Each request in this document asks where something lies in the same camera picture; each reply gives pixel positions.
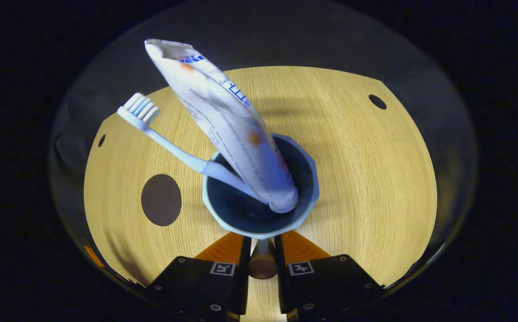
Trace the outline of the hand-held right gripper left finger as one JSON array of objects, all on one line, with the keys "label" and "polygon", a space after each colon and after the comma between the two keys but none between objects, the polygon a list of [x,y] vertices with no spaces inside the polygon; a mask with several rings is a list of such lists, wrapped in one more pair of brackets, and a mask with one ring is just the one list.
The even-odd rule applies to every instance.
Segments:
[{"label": "hand-held right gripper left finger", "polygon": [[180,255],[147,287],[147,297],[169,320],[239,320],[250,247],[250,237],[227,233],[193,258]]}]

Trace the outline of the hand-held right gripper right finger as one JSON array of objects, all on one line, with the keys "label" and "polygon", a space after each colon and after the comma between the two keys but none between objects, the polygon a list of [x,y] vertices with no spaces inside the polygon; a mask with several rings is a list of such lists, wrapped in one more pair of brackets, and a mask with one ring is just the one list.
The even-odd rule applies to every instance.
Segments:
[{"label": "hand-held right gripper right finger", "polygon": [[350,255],[330,255],[294,231],[276,236],[274,244],[279,305],[287,320],[351,320],[385,295]]}]

